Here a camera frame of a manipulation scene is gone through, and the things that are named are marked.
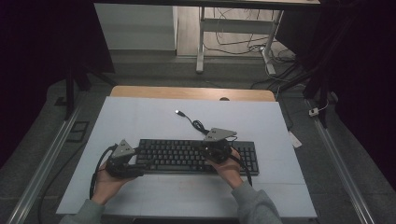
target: aluminum rail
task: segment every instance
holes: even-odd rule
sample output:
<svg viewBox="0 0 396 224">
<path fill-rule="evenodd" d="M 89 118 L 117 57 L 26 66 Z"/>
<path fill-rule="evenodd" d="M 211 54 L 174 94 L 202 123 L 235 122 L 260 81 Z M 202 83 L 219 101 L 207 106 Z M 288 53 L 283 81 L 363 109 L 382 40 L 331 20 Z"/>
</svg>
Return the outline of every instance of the aluminum rail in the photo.
<svg viewBox="0 0 396 224">
<path fill-rule="evenodd" d="M 308 101 L 305 101 L 309 108 L 312 108 Z M 356 186 L 355 181 L 353 180 L 350 172 L 347 169 L 347 166 L 338 151 L 337 146 L 335 145 L 329 131 L 323 128 L 318 116 L 313 117 L 315 125 L 318 129 L 318 133 L 320 138 L 322 139 L 330 158 L 332 159 L 332 163 L 334 164 L 335 170 L 343 182 L 346 193 L 351 198 L 352 204 L 355 207 L 356 213 L 363 224 L 375 224 L 374 218 L 371 215 L 370 209 L 367 206 L 366 201 L 361 196 L 361 191 Z"/>
<path fill-rule="evenodd" d="M 64 141 L 66 140 L 67 135 L 73 127 L 73 124 L 82 108 L 82 104 L 86 96 L 86 92 L 81 92 L 78 95 L 75 111 L 70 116 L 69 120 L 64 121 L 64 123 L 62 124 L 54 140 L 50 144 L 49 149 L 44 155 L 43 160 L 40 162 L 38 168 L 35 170 L 35 174 L 33 175 L 20 200 L 15 206 L 14 211 L 11 213 L 11 216 L 9 217 L 7 223 L 23 223 L 26 219 L 27 215 L 30 212 L 30 209 L 35 202 L 35 198 L 43 187 L 44 182 L 48 174 L 50 173 L 50 169 L 52 168 L 53 163 L 55 163 L 55 160 L 58 157 L 62 146 L 64 145 Z"/>
</svg>

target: keyboard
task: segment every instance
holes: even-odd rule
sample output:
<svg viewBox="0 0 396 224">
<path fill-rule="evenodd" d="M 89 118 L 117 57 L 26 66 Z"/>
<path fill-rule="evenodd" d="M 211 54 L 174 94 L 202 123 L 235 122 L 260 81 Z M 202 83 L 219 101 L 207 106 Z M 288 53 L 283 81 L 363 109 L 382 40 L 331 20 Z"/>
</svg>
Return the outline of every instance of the keyboard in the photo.
<svg viewBox="0 0 396 224">
<path fill-rule="evenodd" d="M 168 139 L 140 139 L 140 153 L 136 157 L 136 164 L 151 161 L 146 173 L 152 174 L 216 174 L 216 170 L 205 162 L 199 151 L 193 150 L 191 142 L 196 140 L 168 140 Z M 242 161 L 251 175 L 258 175 L 254 142 L 233 141 Z"/>
</svg>

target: dark background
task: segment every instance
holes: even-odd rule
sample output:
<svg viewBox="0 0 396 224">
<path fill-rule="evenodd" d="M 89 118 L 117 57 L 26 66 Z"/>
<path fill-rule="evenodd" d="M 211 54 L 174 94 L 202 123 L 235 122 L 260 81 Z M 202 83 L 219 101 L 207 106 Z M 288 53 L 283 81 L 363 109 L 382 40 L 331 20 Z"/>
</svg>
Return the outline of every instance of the dark background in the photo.
<svg viewBox="0 0 396 224">
<path fill-rule="evenodd" d="M 81 79 L 85 65 L 114 69 L 89 1 L 1 1 L 0 30 L 2 166 L 46 102 L 51 84 L 71 70 Z"/>
<path fill-rule="evenodd" d="M 331 74 L 329 90 L 338 97 L 336 112 L 341 121 L 396 189 L 396 6 L 391 1 L 368 0 L 351 10 L 338 8 L 348 2 L 322 1 L 332 9 L 321 13 L 286 11 L 276 39 L 309 70 L 329 49 L 345 18 L 356 13 L 325 69 Z"/>
</svg>

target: person's right hand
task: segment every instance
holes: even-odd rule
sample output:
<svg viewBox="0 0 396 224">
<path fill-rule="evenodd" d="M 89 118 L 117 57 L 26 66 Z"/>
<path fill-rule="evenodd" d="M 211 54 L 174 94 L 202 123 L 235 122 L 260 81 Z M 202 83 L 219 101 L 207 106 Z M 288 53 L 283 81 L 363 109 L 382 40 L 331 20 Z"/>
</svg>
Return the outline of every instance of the person's right hand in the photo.
<svg viewBox="0 0 396 224">
<path fill-rule="evenodd" d="M 232 155 L 240 159 L 238 152 L 233 148 L 232 150 Z M 239 187 L 244 182 L 239 174 L 241 166 L 238 162 L 230 158 L 221 164 L 217 164 L 210 160 L 207 160 L 207 162 L 216 169 L 221 178 L 223 178 L 232 189 Z"/>
</svg>

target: white table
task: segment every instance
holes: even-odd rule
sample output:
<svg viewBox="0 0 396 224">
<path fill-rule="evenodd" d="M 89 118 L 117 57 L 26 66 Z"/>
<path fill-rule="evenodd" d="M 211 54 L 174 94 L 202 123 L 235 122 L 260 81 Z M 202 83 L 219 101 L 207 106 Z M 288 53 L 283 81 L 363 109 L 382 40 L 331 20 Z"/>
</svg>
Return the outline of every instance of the white table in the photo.
<svg viewBox="0 0 396 224">
<path fill-rule="evenodd" d="M 282 217 L 316 217 L 300 165 L 276 102 L 207 101 L 107 97 L 78 167 L 58 208 L 75 214 L 89 197 L 92 172 L 104 150 L 125 139 L 204 137 L 189 121 L 238 132 L 254 141 L 260 174 L 253 187 L 264 189 Z M 144 175 L 125 185 L 106 205 L 105 214 L 130 217 L 236 217 L 231 188 L 217 175 Z"/>
</svg>

